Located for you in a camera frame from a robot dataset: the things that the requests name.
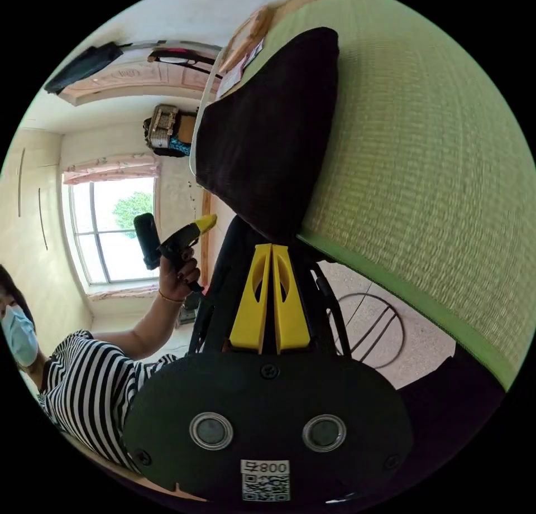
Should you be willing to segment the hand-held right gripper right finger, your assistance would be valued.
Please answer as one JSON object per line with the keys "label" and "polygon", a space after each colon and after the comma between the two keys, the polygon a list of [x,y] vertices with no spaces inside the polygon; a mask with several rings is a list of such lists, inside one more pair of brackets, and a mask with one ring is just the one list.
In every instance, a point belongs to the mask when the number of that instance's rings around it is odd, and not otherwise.
{"label": "hand-held right gripper right finger", "polygon": [[272,246],[272,276],[276,351],[303,350],[310,334],[287,246]]}

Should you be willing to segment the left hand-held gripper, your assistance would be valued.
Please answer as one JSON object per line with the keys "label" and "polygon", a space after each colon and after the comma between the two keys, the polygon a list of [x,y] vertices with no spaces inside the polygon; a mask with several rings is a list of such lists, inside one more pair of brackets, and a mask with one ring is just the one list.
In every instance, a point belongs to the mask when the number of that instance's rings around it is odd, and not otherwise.
{"label": "left hand-held gripper", "polygon": [[175,272],[183,273],[184,266],[188,262],[185,254],[198,243],[202,234],[208,233],[216,226],[217,218],[216,214],[203,215],[164,240],[159,246],[161,261],[166,260]]}

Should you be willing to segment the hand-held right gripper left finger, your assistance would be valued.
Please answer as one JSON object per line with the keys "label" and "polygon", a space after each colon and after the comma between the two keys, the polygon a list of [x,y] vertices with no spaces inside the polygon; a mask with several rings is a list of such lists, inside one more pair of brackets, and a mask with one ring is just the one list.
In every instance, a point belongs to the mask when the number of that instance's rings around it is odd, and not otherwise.
{"label": "hand-held right gripper left finger", "polygon": [[264,343],[271,270],[271,244],[258,244],[229,338],[234,349],[260,354]]}

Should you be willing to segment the person's left hand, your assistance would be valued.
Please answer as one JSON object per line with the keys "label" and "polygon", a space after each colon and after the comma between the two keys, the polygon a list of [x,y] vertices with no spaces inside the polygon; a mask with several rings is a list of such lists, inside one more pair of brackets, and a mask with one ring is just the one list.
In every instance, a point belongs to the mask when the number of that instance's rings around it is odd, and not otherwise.
{"label": "person's left hand", "polygon": [[182,253],[183,266],[177,270],[165,257],[160,258],[159,293],[166,301],[184,302],[192,292],[189,285],[198,282],[200,269],[194,257],[194,249],[188,248]]}

